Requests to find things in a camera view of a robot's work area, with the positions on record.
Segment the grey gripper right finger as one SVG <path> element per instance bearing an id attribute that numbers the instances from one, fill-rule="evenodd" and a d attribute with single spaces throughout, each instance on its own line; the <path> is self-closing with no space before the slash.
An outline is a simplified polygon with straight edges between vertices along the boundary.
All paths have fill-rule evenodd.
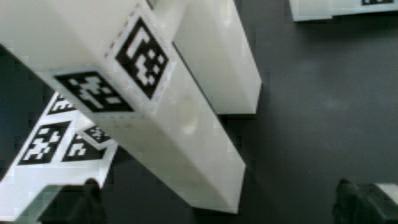
<path id="1" fill-rule="evenodd" d="M 339 180 L 332 224 L 398 224 L 398 184 Z"/>

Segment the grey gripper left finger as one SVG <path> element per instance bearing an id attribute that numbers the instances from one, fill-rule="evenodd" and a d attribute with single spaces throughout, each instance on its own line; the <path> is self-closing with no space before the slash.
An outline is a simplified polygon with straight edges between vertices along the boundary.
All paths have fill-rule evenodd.
<path id="1" fill-rule="evenodd" d="M 16 218 L 16 224 L 106 224 L 101 188 L 83 184 L 48 185 Z"/>

